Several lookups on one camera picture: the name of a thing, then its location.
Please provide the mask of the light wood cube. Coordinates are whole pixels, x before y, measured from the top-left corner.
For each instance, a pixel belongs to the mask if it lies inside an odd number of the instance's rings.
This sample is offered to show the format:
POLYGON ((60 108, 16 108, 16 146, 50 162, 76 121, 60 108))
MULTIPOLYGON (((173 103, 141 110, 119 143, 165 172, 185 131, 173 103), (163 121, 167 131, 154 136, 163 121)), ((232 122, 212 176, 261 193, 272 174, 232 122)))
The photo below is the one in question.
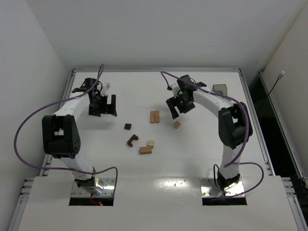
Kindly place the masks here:
POLYGON ((179 121, 174 122, 173 124, 175 129, 179 129, 181 127, 181 123, 179 121))

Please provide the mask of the thick light wood block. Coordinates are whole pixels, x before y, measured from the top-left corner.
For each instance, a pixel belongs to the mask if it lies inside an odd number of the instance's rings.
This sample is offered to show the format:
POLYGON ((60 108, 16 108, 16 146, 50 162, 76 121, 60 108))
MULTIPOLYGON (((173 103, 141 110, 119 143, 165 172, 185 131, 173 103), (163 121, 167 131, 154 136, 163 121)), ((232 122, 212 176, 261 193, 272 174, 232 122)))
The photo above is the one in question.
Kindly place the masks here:
POLYGON ((139 154, 151 154, 152 153, 152 147, 151 146, 143 146, 139 148, 139 154))

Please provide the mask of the smoky transparent plastic bin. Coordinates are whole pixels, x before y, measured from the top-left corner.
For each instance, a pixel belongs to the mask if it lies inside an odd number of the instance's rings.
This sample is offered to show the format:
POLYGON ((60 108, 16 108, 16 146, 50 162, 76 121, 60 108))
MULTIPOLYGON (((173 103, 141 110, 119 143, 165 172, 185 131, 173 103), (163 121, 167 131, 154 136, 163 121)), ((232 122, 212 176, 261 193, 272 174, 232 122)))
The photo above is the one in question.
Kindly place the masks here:
POLYGON ((212 91, 222 96, 228 96, 228 89, 226 84, 214 84, 212 86, 212 91))

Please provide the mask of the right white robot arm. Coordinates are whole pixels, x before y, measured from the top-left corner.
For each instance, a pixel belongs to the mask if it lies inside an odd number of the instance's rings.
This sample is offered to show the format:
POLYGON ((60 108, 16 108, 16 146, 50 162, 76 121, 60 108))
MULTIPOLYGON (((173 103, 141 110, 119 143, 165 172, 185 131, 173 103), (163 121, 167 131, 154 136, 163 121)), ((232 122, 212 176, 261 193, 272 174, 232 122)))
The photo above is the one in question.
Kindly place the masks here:
POLYGON ((223 143, 221 165, 215 177, 216 185, 224 190, 240 179, 241 154, 249 137, 252 125, 243 102, 212 91, 205 83, 195 83, 189 75, 177 78, 167 86, 173 96, 166 100, 173 119, 194 109, 196 104, 209 110, 218 119, 218 135, 223 143))

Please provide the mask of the long light wood block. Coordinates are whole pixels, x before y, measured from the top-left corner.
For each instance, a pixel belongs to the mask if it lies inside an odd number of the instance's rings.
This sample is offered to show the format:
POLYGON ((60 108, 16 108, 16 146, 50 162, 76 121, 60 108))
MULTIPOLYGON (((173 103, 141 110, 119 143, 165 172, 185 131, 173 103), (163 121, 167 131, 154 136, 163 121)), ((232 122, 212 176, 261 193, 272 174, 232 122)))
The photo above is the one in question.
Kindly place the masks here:
POLYGON ((150 112, 150 123, 155 123, 155 111, 150 112))

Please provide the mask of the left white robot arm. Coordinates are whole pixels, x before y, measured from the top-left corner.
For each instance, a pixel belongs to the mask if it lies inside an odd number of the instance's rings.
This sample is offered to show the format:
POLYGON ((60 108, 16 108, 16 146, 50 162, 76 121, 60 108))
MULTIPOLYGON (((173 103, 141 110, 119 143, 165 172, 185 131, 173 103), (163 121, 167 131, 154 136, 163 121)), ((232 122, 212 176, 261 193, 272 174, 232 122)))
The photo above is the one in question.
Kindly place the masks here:
POLYGON ((46 115, 42 119, 44 152, 60 159, 71 170, 77 186, 93 195, 102 194, 103 181, 79 152, 81 140, 76 121, 85 108, 88 108, 91 116, 116 116, 116 95, 111 95, 111 102, 107 102, 109 88, 108 83, 86 78, 80 87, 72 90, 71 100, 53 115, 46 115))

